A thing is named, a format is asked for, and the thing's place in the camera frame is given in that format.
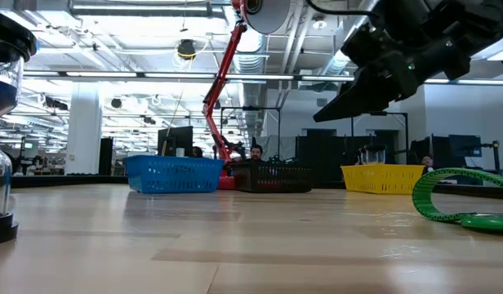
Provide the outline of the blue plastic basket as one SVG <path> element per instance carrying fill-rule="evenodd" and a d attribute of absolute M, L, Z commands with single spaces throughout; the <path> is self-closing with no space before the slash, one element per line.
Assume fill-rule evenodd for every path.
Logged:
<path fill-rule="evenodd" d="M 136 155 L 124 159 L 130 189 L 142 194 L 211 193 L 224 160 Z"/>

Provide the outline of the long ceiling light strip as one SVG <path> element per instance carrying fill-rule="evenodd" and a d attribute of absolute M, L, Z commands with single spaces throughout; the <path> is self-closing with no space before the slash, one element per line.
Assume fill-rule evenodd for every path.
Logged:
<path fill-rule="evenodd" d="M 212 82 L 216 78 L 215 73 L 146 73 L 146 72 L 105 72 L 105 71 L 34 71 L 27 70 L 24 73 L 25 79 L 45 79 L 45 80 L 69 80 L 69 81 L 106 81 L 106 82 L 134 82 L 145 80 L 156 81 L 177 81 L 177 82 Z M 354 77 L 350 76 L 316 76 L 316 75 L 288 75 L 288 74 L 247 74 L 228 73 L 225 76 L 227 81 L 238 82 L 353 82 Z M 503 79 L 459 79 L 449 81 L 441 78 L 431 78 L 425 81 L 430 85 L 453 85 L 453 86 L 491 86 L 503 87 Z"/>

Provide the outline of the black monitor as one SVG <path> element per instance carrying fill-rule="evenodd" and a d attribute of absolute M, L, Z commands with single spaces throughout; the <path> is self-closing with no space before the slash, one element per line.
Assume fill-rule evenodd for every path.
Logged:
<path fill-rule="evenodd" d="M 194 128 L 170 127 L 158 131 L 158 155 L 177 156 L 177 150 L 183 149 L 185 157 L 193 155 Z"/>

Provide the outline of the round black ceiling device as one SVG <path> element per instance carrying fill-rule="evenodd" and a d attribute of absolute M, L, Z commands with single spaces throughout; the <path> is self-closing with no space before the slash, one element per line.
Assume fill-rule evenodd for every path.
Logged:
<path fill-rule="evenodd" d="M 196 56 L 194 41 L 192 39 L 181 39 L 176 49 L 176 54 L 182 60 L 192 60 Z"/>

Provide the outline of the black portal frame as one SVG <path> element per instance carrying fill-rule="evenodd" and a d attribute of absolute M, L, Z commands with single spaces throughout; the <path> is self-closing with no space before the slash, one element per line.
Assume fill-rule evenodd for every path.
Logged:
<path fill-rule="evenodd" d="M 402 125 L 404 126 L 404 133 L 405 133 L 405 148 L 402 150 L 395 150 L 394 154 L 405 154 L 405 163 L 409 164 L 409 158 L 410 158 L 410 142 L 409 142 L 409 118 L 408 118 L 408 113 L 404 112 L 391 112 L 391 111 L 374 111 L 374 112 L 368 112 L 365 113 L 366 115 L 369 116 L 392 116 L 395 120 L 398 120 L 396 118 L 396 115 L 403 116 L 404 122 L 402 122 Z M 350 118 L 350 146 L 351 148 L 354 147 L 354 126 L 355 126 L 355 119 L 354 117 Z"/>

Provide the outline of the red desk lamp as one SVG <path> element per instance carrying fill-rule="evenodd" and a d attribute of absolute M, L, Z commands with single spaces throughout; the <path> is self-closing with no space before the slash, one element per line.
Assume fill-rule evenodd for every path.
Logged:
<path fill-rule="evenodd" d="M 235 189 L 234 177 L 231 175 L 232 170 L 230 167 L 230 155 L 235 151 L 235 147 L 232 144 L 228 145 L 217 129 L 212 117 L 215 104 L 226 84 L 226 75 L 229 72 L 242 35 L 248 28 L 254 29 L 261 34 L 275 32 L 283 25 L 291 7 L 291 0 L 231 0 L 231 2 L 236 14 L 236 23 L 231 31 L 229 43 L 214 82 L 203 101 L 203 114 L 215 142 L 216 150 L 219 152 L 219 159 L 225 161 L 218 184 L 218 189 L 222 190 Z"/>

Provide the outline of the yellow plastic basket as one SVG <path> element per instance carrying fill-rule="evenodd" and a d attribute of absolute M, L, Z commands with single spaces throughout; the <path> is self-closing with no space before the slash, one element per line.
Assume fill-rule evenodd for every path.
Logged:
<path fill-rule="evenodd" d="M 349 191 L 369 194 L 411 194 L 422 177 L 421 165 L 368 164 L 341 167 Z"/>

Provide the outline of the green band watch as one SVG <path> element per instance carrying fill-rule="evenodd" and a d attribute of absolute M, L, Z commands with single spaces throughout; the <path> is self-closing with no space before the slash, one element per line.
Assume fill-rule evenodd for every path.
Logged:
<path fill-rule="evenodd" d="M 467 229 L 503 234 L 503 213 L 463 212 L 445 214 L 438 210 L 432 201 L 434 187 L 451 176 L 468 176 L 498 185 L 503 189 L 503 176 L 490 172 L 459 167 L 442 168 L 424 174 L 412 189 L 414 208 L 429 221 L 457 223 Z"/>

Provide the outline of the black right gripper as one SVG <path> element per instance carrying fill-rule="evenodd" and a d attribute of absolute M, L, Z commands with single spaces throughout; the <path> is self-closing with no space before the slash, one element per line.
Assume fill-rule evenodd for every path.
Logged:
<path fill-rule="evenodd" d="M 393 49 L 364 65 L 351 86 L 314 116 L 315 122 L 352 118 L 381 111 L 391 100 L 405 100 L 416 94 L 428 78 L 444 72 L 456 79 L 470 70 L 470 56 L 450 38 L 441 38 L 423 49 Z"/>

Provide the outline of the dark monitor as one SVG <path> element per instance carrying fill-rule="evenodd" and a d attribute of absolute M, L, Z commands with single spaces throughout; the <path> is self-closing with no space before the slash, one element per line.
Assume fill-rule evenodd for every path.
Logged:
<path fill-rule="evenodd" d="M 456 157 L 479 158 L 482 156 L 482 142 L 479 136 L 449 135 L 451 153 Z"/>

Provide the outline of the black cabinet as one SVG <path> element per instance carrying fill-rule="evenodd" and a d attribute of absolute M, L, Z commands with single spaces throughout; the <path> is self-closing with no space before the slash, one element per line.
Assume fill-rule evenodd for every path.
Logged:
<path fill-rule="evenodd" d="M 102 138 L 100 141 L 99 170 L 100 176 L 110 176 L 112 172 L 113 138 Z"/>

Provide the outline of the black plastic basket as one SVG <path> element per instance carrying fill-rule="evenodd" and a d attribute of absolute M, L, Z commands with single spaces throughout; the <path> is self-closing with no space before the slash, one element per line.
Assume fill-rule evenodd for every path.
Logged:
<path fill-rule="evenodd" d="M 313 188 L 313 170 L 310 167 L 285 163 L 246 162 L 232 165 L 235 189 L 254 193 L 252 185 L 259 180 L 276 181 L 282 185 L 280 193 L 306 193 Z"/>

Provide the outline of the hourglass with blue sand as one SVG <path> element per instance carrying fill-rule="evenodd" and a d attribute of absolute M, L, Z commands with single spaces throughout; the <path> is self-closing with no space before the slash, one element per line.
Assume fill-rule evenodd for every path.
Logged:
<path fill-rule="evenodd" d="M 0 118 L 18 105 L 24 64 L 37 49 L 30 30 L 0 13 Z M 16 238 L 19 228 L 9 209 L 11 178 L 12 161 L 0 149 L 0 243 Z"/>

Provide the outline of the black aluminium table frame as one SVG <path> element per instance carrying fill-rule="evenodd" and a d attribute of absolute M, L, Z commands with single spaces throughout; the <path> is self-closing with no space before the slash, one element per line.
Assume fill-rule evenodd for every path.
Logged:
<path fill-rule="evenodd" d="M 12 189 L 52 187 L 63 185 L 128 184 L 125 176 L 13 176 Z M 480 185 L 437 184 L 433 191 L 439 194 L 455 194 L 468 197 L 503 200 L 503 189 Z"/>

